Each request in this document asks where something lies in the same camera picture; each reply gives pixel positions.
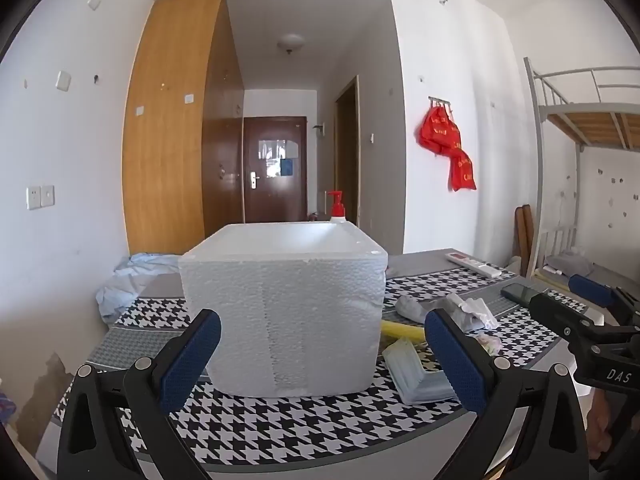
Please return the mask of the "person's right hand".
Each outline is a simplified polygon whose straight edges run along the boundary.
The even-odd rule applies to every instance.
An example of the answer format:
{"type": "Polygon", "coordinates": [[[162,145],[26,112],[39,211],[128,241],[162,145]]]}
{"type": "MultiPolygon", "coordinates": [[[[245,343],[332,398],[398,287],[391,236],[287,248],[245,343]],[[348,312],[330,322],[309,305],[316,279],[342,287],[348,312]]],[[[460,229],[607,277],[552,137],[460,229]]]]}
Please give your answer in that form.
{"type": "Polygon", "coordinates": [[[611,409],[605,392],[597,389],[587,415],[586,439],[590,460],[596,460],[611,446],[612,439],[608,433],[610,419],[611,409]]]}

